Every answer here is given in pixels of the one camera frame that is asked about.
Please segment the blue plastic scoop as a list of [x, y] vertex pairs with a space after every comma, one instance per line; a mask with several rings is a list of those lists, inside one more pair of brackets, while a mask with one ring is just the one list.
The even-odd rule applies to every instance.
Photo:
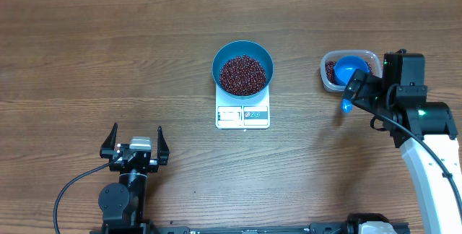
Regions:
[[357, 69], [363, 72], [370, 72], [367, 62], [359, 56], [342, 57], [334, 65], [335, 83], [340, 86], [346, 86]]

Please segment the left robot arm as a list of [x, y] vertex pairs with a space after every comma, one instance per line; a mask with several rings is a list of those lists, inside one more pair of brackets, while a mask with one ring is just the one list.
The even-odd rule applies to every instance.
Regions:
[[103, 213], [101, 233], [144, 233], [158, 230], [144, 218], [147, 179], [159, 167], [167, 165], [169, 148], [157, 129], [157, 148], [149, 137], [134, 136], [128, 144], [116, 144], [118, 125], [100, 147], [101, 158], [107, 158], [109, 169], [118, 172], [118, 181], [105, 186], [99, 194], [98, 205]]

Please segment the blue metal bowl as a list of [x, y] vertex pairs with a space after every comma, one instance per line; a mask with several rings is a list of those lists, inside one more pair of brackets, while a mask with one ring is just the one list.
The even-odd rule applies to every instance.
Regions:
[[237, 99], [257, 96], [269, 87], [274, 61], [261, 45], [237, 40], [221, 47], [212, 62], [212, 78], [219, 89]]

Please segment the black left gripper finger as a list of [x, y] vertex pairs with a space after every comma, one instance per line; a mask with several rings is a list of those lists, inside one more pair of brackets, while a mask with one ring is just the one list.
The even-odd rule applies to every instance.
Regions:
[[158, 165], [167, 165], [170, 150], [163, 136], [162, 127], [157, 129], [157, 161]]
[[116, 136], [117, 136], [118, 124], [114, 123], [111, 132], [108, 137], [100, 146], [100, 157], [106, 159], [112, 159], [117, 154], [115, 151]]

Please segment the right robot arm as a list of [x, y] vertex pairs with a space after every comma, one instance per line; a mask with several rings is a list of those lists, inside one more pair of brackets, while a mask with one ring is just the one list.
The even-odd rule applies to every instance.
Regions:
[[404, 49], [385, 53], [376, 77], [357, 69], [343, 97], [382, 121], [409, 170], [426, 233], [461, 232], [458, 130], [449, 106], [427, 101], [425, 58]]

